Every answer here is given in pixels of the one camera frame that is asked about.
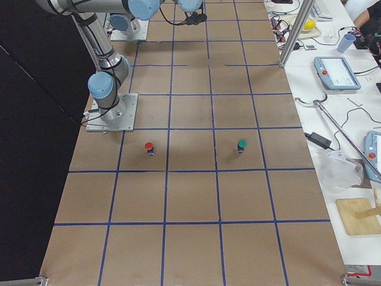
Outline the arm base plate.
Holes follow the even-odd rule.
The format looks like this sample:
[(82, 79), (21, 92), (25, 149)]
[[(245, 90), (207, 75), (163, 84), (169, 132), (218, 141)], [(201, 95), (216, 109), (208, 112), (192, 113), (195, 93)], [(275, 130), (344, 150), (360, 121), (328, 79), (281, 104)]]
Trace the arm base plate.
[(133, 132), (138, 104), (138, 94), (118, 94), (116, 107), (101, 117), (96, 101), (93, 107), (96, 112), (90, 113), (86, 130), (88, 132)]
[(110, 20), (113, 28), (111, 33), (112, 42), (146, 41), (149, 21), (128, 18), (115, 18)]

